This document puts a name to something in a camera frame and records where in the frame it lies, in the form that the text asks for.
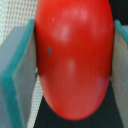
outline red ball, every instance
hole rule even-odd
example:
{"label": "red ball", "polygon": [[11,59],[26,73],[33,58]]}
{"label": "red ball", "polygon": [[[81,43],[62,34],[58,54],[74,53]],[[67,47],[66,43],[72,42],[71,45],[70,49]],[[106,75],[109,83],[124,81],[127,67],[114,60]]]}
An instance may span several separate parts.
{"label": "red ball", "polygon": [[40,0],[35,17],[44,98],[68,120],[93,114],[107,91],[113,18],[108,0]]}

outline red object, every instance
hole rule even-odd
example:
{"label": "red object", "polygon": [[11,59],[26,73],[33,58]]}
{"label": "red object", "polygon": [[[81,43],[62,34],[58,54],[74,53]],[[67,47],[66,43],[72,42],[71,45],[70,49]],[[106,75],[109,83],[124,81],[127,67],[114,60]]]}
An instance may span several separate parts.
{"label": "red object", "polygon": [[69,120],[93,114],[107,91],[113,18],[108,0],[40,0],[35,17],[44,97]]}

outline white surface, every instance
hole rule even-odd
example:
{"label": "white surface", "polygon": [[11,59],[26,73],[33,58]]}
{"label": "white surface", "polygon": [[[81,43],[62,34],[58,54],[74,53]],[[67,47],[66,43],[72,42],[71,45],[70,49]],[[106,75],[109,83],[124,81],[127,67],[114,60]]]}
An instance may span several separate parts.
{"label": "white surface", "polygon": [[[0,45],[14,26],[26,25],[30,18],[34,18],[38,1],[39,0],[0,0]],[[37,79],[32,98],[28,128],[34,127],[42,95],[40,82],[39,79]]]}

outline teal edge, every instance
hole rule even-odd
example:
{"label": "teal edge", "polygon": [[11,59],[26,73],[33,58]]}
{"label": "teal edge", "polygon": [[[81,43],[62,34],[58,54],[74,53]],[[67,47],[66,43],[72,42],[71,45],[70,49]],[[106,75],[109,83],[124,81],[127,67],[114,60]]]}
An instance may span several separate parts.
{"label": "teal edge", "polygon": [[126,44],[128,45],[128,33],[123,29],[120,21],[115,20],[114,25],[118,33],[122,36],[122,38],[125,40]]}
{"label": "teal edge", "polygon": [[17,68],[19,62],[22,61],[26,47],[29,45],[28,41],[31,38],[32,31],[34,29],[34,24],[35,24],[34,19],[31,19],[26,27],[26,30],[22,37],[22,40],[15,52],[10,64],[9,64],[9,66],[6,68],[6,70],[1,75],[1,82],[4,83],[4,84],[2,84],[2,85],[4,85],[4,86],[2,86],[4,98],[6,101],[6,106],[7,106],[7,110],[8,110],[8,114],[10,117],[12,128],[24,128],[24,125],[22,122],[22,115],[20,113],[20,109],[19,109],[18,102],[17,102],[17,94],[16,94],[16,89],[14,87],[13,74],[14,74],[15,69]]}

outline dark spot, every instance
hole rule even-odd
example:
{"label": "dark spot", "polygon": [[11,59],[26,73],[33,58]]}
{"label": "dark spot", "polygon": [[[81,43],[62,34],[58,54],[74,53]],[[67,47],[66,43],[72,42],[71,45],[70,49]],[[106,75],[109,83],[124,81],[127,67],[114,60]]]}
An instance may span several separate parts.
{"label": "dark spot", "polygon": [[52,54],[52,51],[51,51],[51,48],[50,47],[48,47],[48,53],[49,53],[49,55]]}

